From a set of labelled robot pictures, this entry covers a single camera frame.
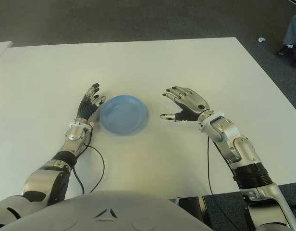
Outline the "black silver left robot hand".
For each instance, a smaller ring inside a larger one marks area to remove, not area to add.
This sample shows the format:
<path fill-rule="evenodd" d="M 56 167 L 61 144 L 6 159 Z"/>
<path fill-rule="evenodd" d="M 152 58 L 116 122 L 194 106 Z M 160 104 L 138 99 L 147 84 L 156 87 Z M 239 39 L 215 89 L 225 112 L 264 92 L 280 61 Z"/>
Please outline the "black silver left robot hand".
<path fill-rule="evenodd" d="M 100 88 L 99 83 L 93 84 L 84 94 L 77 110 L 76 119 L 89 118 L 97 111 L 97 109 L 106 101 L 105 96 L 99 96 L 98 91 Z"/>

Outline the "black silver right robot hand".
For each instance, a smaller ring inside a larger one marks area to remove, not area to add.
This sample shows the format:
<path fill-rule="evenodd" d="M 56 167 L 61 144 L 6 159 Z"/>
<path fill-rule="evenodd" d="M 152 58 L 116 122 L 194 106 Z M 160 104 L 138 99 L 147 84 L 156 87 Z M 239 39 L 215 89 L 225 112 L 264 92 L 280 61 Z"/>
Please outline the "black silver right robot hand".
<path fill-rule="evenodd" d="M 190 88 L 174 86 L 166 89 L 162 95 L 181 109 L 178 113 L 161 114 L 160 118 L 164 120 L 197 121 L 201 114 L 210 109 L 209 104 Z"/>

